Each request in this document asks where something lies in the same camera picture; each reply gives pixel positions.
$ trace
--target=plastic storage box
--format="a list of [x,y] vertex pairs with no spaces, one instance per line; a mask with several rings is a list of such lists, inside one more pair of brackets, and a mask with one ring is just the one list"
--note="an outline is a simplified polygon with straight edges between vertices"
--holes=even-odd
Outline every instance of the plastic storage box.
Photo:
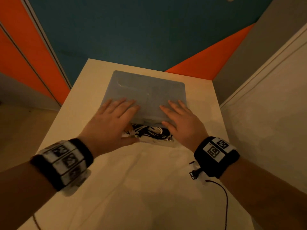
[[136,104],[141,106],[131,123],[155,127],[163,127],[162,121],[173,123],[160,110],[159,105],[171,108],[168,100],[179,99],[187,103],[185,84],[182,82],[114,71],[102,103],[110,98],[117,100],[122,97],[135,99]]

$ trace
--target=teal wall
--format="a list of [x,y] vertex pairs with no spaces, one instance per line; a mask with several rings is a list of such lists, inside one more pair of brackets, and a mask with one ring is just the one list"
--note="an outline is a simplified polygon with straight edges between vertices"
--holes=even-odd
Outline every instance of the teal wall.
[[73,84],[88,58],[165,71],[255,23],[272,0],[29,0]]

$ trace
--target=gray wall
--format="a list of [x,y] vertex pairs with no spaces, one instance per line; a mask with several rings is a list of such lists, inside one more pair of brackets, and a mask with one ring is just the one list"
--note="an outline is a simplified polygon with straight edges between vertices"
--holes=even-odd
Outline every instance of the gray wall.
[[59,104],[27,85],[0,73],[0,102],[16,106],[60,110]]
[[213,80],[222,104],[307,22],[307,0],[273,0]]

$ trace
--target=forearm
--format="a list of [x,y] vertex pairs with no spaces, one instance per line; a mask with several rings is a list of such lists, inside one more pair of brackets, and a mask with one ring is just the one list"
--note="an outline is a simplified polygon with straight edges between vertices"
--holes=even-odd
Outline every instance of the forearm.
[[307,229],[307,195],[240,157],[221,182],[264,229]]
[[51,183],[30,162],[0,173],[2,229],[21,226],[55,193]]

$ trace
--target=white table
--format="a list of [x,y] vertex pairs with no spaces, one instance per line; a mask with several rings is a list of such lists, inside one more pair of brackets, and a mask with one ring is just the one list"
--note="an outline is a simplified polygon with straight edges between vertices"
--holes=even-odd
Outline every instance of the white table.
[[[77,136],[99,107],[114,70],[180,81],[189,108],[209,135],[228,139],[212,81],[89,59],[40,149]],[[192,180],[193,153],[137,143],[98,157],[71,197],[57,193],[37,213],[43,230],[224,229],[226,197],[216,184]],[[228,229],[254,229],[229,195]],[[32,219],[20,227],[36,229]]]

